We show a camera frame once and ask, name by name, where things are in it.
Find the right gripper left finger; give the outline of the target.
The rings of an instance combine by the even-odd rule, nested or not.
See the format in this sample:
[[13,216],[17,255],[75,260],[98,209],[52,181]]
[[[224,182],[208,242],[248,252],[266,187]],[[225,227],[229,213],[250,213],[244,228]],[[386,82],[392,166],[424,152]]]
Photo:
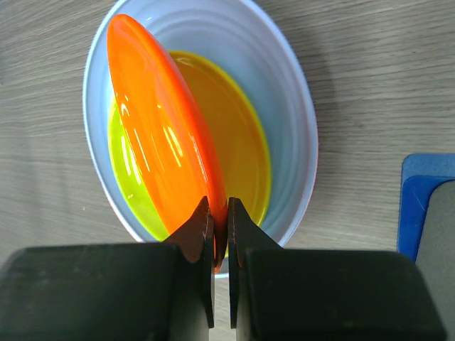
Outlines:
[[162,242],[27,247],[1,267],[2,340],[207,340],[213,217]]

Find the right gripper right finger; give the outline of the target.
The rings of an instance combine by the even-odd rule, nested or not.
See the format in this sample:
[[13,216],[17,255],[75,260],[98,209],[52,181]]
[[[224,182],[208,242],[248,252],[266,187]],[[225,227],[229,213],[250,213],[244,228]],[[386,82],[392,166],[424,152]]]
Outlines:
[[230,198],[230,324],[238,340],[445,340],[415,263],[393,251],[285,249]]

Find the orange plate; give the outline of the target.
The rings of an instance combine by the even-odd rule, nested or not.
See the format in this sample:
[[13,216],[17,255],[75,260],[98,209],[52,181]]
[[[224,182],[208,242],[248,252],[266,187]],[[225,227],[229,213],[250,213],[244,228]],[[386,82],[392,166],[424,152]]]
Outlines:
[[168,231],[208,199],[214,220],[214,263],[227,247],[223,172],[208,125],[175,62],[138,21],[113,16],[107,57],[124,130],[148,194]]

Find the green plate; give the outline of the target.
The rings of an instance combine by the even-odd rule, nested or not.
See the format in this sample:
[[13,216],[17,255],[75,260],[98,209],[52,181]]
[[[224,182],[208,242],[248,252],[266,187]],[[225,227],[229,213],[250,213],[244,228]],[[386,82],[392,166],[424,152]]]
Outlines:
[[[264,220],[272,189],[272,167],[264,129],[240,86],[208,59],[186,51],[170,55],[207,121],[228,197],[241,199],[256,225]],[[141,180],[115,102],[108,125],[109,157],[119,189],[147,235],[169,235]]]

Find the light blue plate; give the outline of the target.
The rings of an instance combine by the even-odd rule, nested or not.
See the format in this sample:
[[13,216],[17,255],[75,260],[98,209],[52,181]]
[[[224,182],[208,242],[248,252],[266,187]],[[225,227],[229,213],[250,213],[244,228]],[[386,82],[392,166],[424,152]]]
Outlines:
[[[272,162],[269,208],[261,224],[286,244],[308,207],[318,161],[316,115],[309,87],[289,42],[253,1],[118,1],[169,50],[187,50],[220,66],[256,109]],[[165,239],[159,220],[141,222],[115,179],[108,121],[114,93],[107,62],[104,19],[92,40],[82,90],[85,133],[95,170],[116,216],[138,242]]]

